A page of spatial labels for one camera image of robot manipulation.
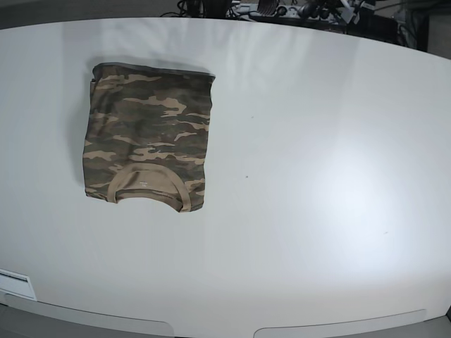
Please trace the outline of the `camouflage T-shirt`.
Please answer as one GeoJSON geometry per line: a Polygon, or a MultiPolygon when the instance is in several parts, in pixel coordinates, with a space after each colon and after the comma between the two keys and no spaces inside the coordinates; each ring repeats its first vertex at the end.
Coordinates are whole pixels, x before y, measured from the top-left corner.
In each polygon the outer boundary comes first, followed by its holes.
{"type": "Polygon", "coordinates": [[[100,63],[93,68],[82,155],[87,196],[147,198],[179,213],[204,204],[204,164],[215,77],[100,63]]]}

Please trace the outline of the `white label plate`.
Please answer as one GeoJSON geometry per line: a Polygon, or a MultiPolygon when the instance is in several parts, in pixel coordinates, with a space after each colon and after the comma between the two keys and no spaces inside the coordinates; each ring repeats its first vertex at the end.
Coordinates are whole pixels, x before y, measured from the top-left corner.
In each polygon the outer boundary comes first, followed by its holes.
{"type": "Polygon", "coordinates": [[[0,290],[5,294],[37,301],[30,278],[11,271],[1,269],[0,290]]]}

